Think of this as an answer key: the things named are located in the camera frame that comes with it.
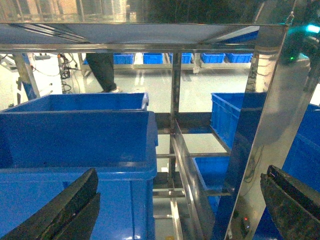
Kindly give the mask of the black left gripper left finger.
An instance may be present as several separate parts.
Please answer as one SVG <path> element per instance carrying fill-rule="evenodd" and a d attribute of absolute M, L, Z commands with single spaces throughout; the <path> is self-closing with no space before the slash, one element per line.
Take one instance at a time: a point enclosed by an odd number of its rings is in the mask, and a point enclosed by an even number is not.
<path fill-rule="evenodd" d="M 96 169 L 90 168 L 1 239 L 89 240 L 100 211 L 98 183 Z"/>

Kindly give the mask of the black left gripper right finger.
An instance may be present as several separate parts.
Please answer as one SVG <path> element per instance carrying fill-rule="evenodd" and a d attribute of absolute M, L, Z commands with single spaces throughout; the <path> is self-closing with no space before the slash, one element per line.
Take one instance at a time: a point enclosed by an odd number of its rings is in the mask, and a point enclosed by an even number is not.
<path fill-rule="evenodd" d="M 320 238 L 320 193 L 282 169 L 270 165 L 260 188 L 277 230 L 284 240 Z"/>

